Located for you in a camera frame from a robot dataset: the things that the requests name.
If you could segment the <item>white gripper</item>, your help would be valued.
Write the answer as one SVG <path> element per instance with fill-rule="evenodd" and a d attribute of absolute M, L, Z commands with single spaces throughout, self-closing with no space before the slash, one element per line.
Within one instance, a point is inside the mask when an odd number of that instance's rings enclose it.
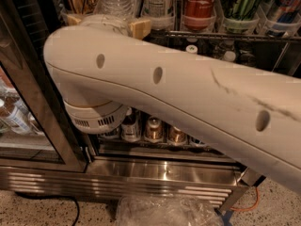
<path fill-rule="evenodd" d="M 94 27 L 101 30 L 113 31 L 124 36 L 133 36 L 135 39 L 143 40 L 151 32 L 151 21 L 146 18 L 139 18 L 128 23 L 121 18 L 95 14 L 87 16 L 85 19 L 78 14 L 67 15 L 68 25 L 77 25 Z"/>

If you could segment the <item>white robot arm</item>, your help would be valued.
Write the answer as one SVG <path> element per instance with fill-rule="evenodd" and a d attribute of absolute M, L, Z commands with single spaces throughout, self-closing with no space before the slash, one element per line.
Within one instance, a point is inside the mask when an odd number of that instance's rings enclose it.
<path fill-rule="evenodd" d="M 301 80 L 132 38 L 94 15 L 43 47 L 73 124 L 118 127 L 132 107 L 301 193 Z"/>

